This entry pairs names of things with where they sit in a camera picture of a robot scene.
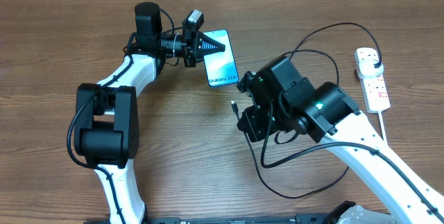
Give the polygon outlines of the white power strip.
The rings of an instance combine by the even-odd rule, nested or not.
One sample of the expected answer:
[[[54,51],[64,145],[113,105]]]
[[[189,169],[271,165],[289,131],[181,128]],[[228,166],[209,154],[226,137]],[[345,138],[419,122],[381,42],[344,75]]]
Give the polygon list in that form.
[[[354,56],[356,68],[358,60],[376,60],[379,62],[377,51],[368,47],[358,48]],[[383,74],[373,78],[360,79],[360,83],[367,112],[378,113],[390,108],[391,104]]]

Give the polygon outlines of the white round charger plug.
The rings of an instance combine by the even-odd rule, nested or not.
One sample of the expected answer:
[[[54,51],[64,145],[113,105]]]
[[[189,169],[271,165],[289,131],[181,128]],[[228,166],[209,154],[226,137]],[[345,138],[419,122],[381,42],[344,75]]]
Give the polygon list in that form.
[[[376,60],[358,60],[357,75],[360,79],[368,79],[382,75],[384,65]]]

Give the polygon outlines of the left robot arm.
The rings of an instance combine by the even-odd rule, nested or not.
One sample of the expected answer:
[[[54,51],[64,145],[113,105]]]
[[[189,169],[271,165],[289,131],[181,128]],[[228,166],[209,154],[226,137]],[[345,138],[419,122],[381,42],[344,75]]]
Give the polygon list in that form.
[[[204,15],[191,11],[181,27],[162,28],[164,9],[153,2],[135,6],[136,30],[123,48],[123,63],[97,83],[77,89],[76,113],[67,131],[67,152],[99,176],[110,217],[107,223],[148,223],[137,187],[134,158],[139,148],[137,98],[161,74],[167,59],[195,67],[205,58],[232,54],[226,30],[202,32]]]

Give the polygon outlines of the blue screen smartphone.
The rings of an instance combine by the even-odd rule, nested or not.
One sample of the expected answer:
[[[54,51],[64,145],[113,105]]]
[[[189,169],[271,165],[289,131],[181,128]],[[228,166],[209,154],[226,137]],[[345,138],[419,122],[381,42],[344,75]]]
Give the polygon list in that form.
[[[219,87],[238,83],[239,74],[228,31],[226,29],[221,29],[204,32],[204,34],[225,45],[224,52],[205,55],[203,58],[208,85],[210,87]]]

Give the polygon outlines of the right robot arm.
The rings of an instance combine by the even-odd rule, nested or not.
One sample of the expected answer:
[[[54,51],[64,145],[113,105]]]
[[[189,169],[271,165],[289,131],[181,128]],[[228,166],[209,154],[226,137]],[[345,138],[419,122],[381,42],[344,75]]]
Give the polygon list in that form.
[[[357,103],[337,84],[315,88],[281,55],[237,83],[252,98],[237,127],[250,142],[267,145],[275,133],[309,135],[316,145],[276,162],[271,169],[327,149],[347,164],[381,200],[396,223],[442,223],[443,195],[421,179],[377,134]]]

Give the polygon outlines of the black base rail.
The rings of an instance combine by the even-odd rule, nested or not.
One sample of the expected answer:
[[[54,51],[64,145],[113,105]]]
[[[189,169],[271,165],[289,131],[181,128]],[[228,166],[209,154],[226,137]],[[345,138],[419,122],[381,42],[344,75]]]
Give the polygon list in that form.
[[[299,213],[295,216],[263,216],[233,218],[150,218],[150,224],[396,224],[390,214],[374,212],[353,201],[344,201],[328,213]]]

